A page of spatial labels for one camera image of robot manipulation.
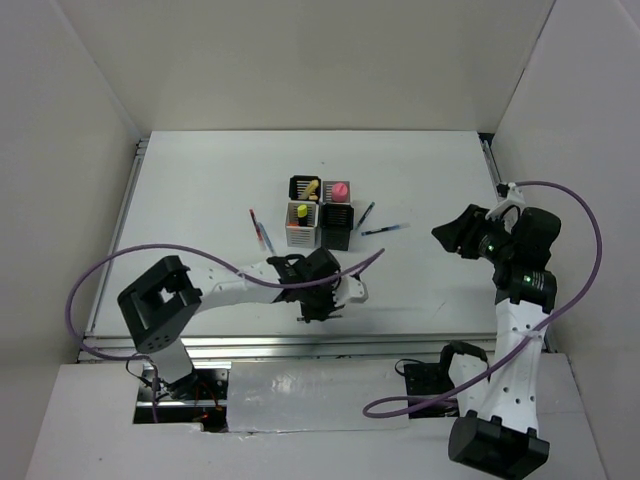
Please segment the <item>black pen refill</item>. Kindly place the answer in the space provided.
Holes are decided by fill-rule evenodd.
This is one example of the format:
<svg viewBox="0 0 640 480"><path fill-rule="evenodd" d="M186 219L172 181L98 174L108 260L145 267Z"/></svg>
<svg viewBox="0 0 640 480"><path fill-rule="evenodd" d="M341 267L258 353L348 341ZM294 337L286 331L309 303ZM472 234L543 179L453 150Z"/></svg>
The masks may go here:
<svg viewBox="0 0 640 480"><path fill-rule="evenodd" d="M310 317L299 316L296 318L296 321L302 322L305 324L310 324L313 322L325 322L327 320L335 320L335 319L341 319L341 318L343 318L342 315L328 315L328 316L321 316L320 318L310 318Z"/></svg>

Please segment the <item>yellow black highlighter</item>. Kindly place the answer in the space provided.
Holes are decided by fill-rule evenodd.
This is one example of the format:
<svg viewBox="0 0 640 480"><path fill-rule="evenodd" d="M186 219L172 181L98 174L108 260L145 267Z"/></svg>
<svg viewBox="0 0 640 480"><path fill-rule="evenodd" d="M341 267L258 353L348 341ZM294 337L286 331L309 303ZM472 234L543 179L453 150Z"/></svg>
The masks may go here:
<svg viewBox="0 0 640 480"><path fill-rule="evenodd" d="M308 206L306 204L301 204L297 206L296 215L297 215L297 223L299 226L308 225Z"/></svg>

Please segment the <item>pale yellow highlighter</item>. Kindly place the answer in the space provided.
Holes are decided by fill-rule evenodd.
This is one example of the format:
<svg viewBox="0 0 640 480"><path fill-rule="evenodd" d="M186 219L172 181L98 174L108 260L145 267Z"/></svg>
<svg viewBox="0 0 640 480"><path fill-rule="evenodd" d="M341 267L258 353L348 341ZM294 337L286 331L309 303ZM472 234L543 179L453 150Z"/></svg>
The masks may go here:
<svg viewBox="0 0 640 480"><path fill-rule="evenodd" d="M308 183L304 190L299 194L301 200L308 199L313 196L319 187L319 181L314 179Z"/></svg>

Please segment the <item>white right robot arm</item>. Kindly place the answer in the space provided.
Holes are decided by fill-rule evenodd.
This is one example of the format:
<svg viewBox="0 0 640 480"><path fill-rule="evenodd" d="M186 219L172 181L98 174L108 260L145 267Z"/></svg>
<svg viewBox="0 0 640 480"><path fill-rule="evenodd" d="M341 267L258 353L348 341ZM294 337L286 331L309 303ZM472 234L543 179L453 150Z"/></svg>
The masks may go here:
<svg viewBox="0 0 640 480"><path fill-rule="evenodd" d="M458 391L450 460L500 479L523 479L549 457L550 445L538 434L536 382L546 332L541 323L557 293L546 266L560 230L560 219L539 208L518 208L507 226L501 215L471 204L432 231L447 252L494 267L494 356L452 342L441 353L436 379L444 390Z"/></svg>

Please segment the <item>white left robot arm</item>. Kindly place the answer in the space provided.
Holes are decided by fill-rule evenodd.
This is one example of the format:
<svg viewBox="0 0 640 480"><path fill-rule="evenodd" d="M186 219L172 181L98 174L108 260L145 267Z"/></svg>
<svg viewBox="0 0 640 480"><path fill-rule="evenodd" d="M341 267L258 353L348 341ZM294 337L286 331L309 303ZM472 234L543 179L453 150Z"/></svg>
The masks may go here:
<svg viewBox="0 0 640 480"><path fill-rule="evenodd" d="M349 301L364 297L358 277L305 288L288 286L321 280L340 270L336 258L324 248L307 256L272 256L237 274L227 269L192 270L171 255L126 287L117 303L137 352L149 356L163 389L174 399L184 399L199 382L181 340L194 315L244 303L297 302L303 321L324 321Z"/></svg>

